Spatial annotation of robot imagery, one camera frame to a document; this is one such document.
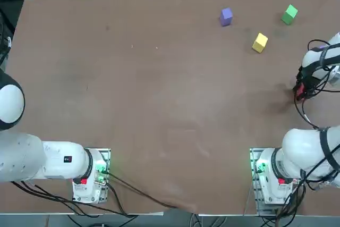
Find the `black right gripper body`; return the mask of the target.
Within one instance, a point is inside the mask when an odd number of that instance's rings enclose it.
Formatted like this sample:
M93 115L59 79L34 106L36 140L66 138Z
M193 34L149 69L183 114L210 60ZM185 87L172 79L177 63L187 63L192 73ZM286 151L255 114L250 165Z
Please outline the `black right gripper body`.
M315 94L315 88L319 83L319 79L313 77L302 66L296 75L296 97L311 98Z

